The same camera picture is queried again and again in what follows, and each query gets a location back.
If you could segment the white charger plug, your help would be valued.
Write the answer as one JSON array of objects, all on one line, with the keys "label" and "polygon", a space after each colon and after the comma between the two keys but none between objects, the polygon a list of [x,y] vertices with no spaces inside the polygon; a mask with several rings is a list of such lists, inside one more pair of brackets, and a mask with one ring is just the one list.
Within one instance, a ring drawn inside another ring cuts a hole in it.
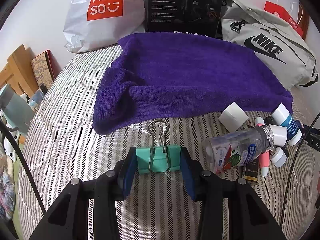
[{"label": "white charger plug", "polygon": [[233,102],[225,108],[218,120],[229,133],[233,133],[248,120],[248,116],[236,102]]}]

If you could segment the teal binder clip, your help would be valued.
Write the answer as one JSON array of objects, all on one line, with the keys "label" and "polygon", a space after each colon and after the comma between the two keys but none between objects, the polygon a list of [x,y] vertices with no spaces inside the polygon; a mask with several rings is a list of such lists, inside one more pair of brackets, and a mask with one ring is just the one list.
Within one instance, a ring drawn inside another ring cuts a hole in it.
[{"label": "teal binder clip", "polygon": [[[156,146],[153,127],[160,129],[159,142]],[[148,123],[147,131],[150,136],[150,147],[136,148],[138,173],[162,173],[166,171],[180,170],[181,147],[179,145],[168,145],[167,134],[170,124],[162,119],[156,119]]]}]

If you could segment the white Miniso shopping bag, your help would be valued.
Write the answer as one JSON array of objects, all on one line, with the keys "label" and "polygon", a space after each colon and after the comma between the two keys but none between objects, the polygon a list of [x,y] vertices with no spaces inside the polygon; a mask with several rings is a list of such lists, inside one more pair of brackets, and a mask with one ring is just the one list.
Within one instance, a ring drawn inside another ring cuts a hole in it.
[{"label": "white Miniso shopping bag", "polygon": [[144,0],[70,0],[63,34],[65,47],[81,53],[130,35],[145,20]]}]

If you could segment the wooden furniture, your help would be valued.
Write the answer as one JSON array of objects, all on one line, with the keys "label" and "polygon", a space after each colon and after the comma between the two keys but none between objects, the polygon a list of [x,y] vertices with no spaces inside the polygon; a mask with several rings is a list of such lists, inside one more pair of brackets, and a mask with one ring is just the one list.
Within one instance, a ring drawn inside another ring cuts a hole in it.
[{"label": "wooden furniture", "polygon": [[31,98],[39,89],[31,66],[31,58],[24,45],[20,45],[7,59],[1,70],[1,88],[9,84],[16,94]]}]

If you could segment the black gold small bottle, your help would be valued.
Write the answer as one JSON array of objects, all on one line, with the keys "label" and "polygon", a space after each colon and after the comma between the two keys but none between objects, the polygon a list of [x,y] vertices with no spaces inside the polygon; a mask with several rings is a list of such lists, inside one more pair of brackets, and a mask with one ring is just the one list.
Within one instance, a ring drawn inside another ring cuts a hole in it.
[{"label": "black gold small bottle", "polygon": [[242,177],[249,182],[249,184],[254,187],[258,181],[258,160],[255,159],[252,162],[244,166]]}]

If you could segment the clear candy bottle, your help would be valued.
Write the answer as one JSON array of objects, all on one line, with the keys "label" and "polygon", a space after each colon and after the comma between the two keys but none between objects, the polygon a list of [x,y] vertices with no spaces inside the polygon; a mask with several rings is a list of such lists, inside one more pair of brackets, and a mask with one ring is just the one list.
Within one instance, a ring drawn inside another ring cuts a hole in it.
[{"label": "clear candy bottle", "polygon": [[272,129],[262,125],[205,139],[202,146],[208,157],[209,169],[220,174],[247,165],[268,151],[273,143]]}]

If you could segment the blue white tube bottle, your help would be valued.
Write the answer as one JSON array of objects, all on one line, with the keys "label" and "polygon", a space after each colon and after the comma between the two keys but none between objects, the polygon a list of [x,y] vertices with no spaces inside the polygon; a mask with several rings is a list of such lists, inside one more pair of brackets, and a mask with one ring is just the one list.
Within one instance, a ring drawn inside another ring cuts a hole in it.
[{"label": "blue white tube bottle", "polygon": [[290,146],[294,146],[300,141],[302,132],[283,103],[279,104],[279,106],[272,112],[271,116],[276,125],[287,128],[287,143]]}]

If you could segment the red paper bag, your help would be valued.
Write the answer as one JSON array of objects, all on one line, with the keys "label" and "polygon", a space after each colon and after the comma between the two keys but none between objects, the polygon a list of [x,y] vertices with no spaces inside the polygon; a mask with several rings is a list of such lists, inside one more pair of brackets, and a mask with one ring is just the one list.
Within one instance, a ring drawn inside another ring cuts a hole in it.
[{"label": "red paper bag", "polygon": [[[290,9],[286,10],[279,4],[279,1],[280,0],[277,0],[276,3],[266,1],[264,10],[288,22],[291,27],[300,35],[300,37],[305,40],[309,27],[309,14],[305,11],[303,5],[301,5],[300,3],[293,2]],[[296,20],[292,16],[292,11],[295,7],[298,8],[298,15]]]}]

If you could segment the brown notebook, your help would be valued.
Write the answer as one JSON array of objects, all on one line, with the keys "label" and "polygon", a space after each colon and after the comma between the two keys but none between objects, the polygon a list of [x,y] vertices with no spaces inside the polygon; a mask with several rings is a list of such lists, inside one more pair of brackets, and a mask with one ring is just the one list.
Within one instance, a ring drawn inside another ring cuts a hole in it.
[{"label": "brown notebook", "polygon": [[58,75],[52,53],[46,50],[31,60],[31,67],[39,87],[50,89]]}]

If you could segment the pink highlighter pen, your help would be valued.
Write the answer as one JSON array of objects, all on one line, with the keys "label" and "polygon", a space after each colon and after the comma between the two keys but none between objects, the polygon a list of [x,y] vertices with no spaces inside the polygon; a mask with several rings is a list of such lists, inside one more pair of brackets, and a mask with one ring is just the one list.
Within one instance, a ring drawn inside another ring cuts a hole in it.
[{"label": "pink highlighter pen", "polygon": [[[264,125],[264,120],[261,117],[257,117],[254,121],[255,126]],[[270,153],[266,151],[259,155],[259,166],[262,177],[266,177],[268,175],[268,167],[270,163]]]}]

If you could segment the black headset box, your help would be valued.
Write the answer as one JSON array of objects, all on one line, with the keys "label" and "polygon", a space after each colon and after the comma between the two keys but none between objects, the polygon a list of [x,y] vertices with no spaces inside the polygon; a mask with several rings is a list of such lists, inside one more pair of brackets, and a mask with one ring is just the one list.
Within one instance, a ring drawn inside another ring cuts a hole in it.
[{"label": "black headset box", "polygon": [[145,0],[145,31],[214,38],[223,0]]}]

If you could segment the grey Nike bag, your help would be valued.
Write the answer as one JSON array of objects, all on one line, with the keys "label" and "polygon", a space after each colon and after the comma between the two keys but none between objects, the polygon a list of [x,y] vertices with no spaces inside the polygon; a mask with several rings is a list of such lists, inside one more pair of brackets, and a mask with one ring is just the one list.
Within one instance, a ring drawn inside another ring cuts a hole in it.
[{"label": "grey Nike bag", "polygon": [[254,51],[287,90],[318,82],[316,56],[281,18],[240,0],[223,0],[222,38]]}]

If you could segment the striped bed quilt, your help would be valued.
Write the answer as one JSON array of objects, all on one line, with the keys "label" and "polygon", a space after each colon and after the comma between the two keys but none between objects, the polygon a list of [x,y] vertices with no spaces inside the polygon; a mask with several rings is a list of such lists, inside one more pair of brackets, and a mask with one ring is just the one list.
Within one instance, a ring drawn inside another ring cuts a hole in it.
[{"label": "striped bed quilt", "polygon": [[[105,69],[121,54],[118,45],[75,55],[55,80],[33,118],[23,155],[45,207],[73,178],[99,177],[132,146],[148,146],[146,123],[108,135],[93,129],[93,108]],[[287,147],[289,157],[269,166],[255,191],[287,239],[299,239],[315,213],[319,153],[308,145]],[[122,239],[196,239],[201,204],[188,196],[180,172],[137,174],[130,195],[116,203]]]}]

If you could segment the small white cap adapter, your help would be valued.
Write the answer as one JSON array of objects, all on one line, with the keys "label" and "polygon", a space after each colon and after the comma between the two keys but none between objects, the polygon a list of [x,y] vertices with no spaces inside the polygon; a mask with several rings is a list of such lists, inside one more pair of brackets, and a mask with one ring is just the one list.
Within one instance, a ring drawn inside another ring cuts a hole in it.
[{"label": "small white cap adapter", "polygon": [[283,149],[281,147],[274,148],[274,151],[272,151],[272,154],[270,155],[270,161],[272,164],[279,168],[282,167],[287,160],[287,156],[284,153]]}]

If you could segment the purple towel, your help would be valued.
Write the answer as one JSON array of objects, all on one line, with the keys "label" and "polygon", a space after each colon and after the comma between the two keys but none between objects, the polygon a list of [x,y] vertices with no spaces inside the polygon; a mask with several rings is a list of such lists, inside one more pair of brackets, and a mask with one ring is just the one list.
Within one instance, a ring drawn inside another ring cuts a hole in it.
[{"label": "purple towel", "polygon": [[93,128],[100,135],[157,118],[221,112],[235,102],[244,111],[292,108],[293,97],[272,71],[243,46],[173,33],[131,34],[105,70]]}]

